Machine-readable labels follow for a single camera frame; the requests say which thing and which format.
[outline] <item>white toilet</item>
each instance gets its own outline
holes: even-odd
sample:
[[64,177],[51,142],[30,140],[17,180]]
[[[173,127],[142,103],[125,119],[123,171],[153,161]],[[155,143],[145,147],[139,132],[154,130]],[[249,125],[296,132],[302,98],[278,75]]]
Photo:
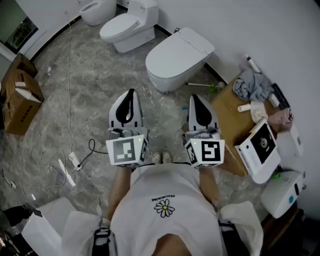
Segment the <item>white toilet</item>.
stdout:
[[147,74],[157,90],[172,92],[198,72],[214,50],[210,42],[185,27],[149,52]]
[[97,26],[112,19],[116,9],[117,0],[94,0],[80,10],[80,15],[89,26]]
[[155,0],[131,0],[128,12],[109,20],[100,37],[120,53],[131,51],[155,38],[159,7]]

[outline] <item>gray tile floor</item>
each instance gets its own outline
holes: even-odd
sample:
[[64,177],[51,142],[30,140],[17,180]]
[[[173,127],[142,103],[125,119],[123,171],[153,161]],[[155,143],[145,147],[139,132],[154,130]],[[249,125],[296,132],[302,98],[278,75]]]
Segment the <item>gray tile floor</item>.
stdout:
[[[100,39],[101,25],[89,27],[82,20],[72,25],[70,51],[71,130],[74,135],[72,151],[82,160],[89,152],[88,142],[95,140],[95,149],[106,151],[108,113],[115,100],[129,88],[139,94],[144,125],[149,129],[147,161],[156,151],[169,150],[175,161],[187,160],[179,129],[183,123],[182,107],[189,105],[191,94],[197,93],[212,100],[214,93],[206,87],[183,86],[170,93],[158,92],[150,83],[145,66],[149,51],[167,36],[156,30],[156,39],[127,53],[118,53],[112,44]],[[94,153],[80,171],[71,175],[75,185],[64,182],[64,171],[59,163],[53,168],[42,162],[61,160],[71,173],[68,159],[72,136],[69,131],[68,58],[70,30],[53,40],[36,58],[39,81],[45,101],[34,117],[25,136],[0,133],[1,168],[5,177],[22,189],[10,188],[0,177],[0,209],[29,203],[38,207],[59,197],[67,197],[79,210],[95,213],[98,198],[107,207],[115,167],[108,156]],[[202,69],[190,82],[211,84],[217,80]],[[258,216],[266,211],[260,204],[262,186],[250,177],[237,177],[223,170],[215,170],[222,204],[252,201]]]

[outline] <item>daisy print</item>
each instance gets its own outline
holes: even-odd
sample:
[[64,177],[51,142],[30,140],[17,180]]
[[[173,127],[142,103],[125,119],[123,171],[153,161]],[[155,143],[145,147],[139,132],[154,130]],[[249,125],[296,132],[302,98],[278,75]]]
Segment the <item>daisy print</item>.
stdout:
[[155,205],[154,209],[162,218],[169,217],[175,210],[175,208],[169,206],[169,204],[170,202],[168,199],[165,201],[161,200]]

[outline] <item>white wall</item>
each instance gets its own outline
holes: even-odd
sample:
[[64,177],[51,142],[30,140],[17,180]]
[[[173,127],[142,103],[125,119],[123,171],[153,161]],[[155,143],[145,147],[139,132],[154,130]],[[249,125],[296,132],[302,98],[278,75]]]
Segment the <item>white wall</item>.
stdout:
[[227,82],[248,53],[279,85],[305,146],[283,165],[306,171],[299,206],[320,219],[320,8],[314,0],[157,0],[159,25],[190,27],[215,46],[208,62]]
[[16,0],[39,29],[21,48],[31,59],[60,29],[79,16],[80,9],[91,0]]

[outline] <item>toilet tank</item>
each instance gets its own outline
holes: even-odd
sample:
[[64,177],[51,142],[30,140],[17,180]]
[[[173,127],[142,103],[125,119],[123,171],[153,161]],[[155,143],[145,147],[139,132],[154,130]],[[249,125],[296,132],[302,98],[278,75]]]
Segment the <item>toilet tank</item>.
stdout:
[[147,26],[153,27],[158,23],[159,6],[155,0],[131,0],[127,13],[138,17]]

